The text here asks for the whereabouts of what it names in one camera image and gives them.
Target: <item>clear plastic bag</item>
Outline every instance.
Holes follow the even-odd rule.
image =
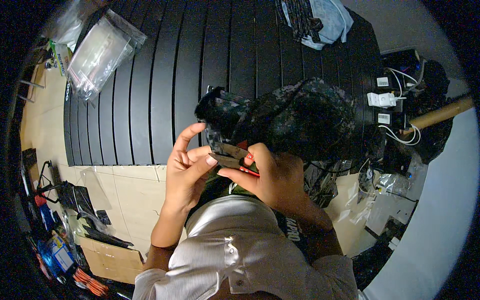
[[[79,98],[98,95],[121,62],[132,57],[145,40],[146,35],[108,10],[78,46],[67,69]]]

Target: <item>camouflage cloth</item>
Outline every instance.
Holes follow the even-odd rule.
[[[217,87],[195,109],[198,120],[207,124],[210,146],[262,142],[272,152],[289,152],[304,161],[345,156],[355,113],[355,103],[345,91],[319,78],[253,100]]]

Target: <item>red handle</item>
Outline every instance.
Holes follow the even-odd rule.
[[[252,174],[256,177],[260,177],[260,174],[253,172],[252,170],[248,170],[247,168],[244,168],[244,167],[240,167],[240,171]]]

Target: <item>barcode label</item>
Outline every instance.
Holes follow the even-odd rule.
[[[378,114],[378,122],[382,124],[390,124],[389,114]]]
[[[377,78],[377,86],[388,86],[388,77]]]

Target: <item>cardboard sheet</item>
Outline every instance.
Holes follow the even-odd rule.
[[[96,276],[135,284],[142,272],[140,252],[108,245],[85,237],[80,238],[90,270]]]

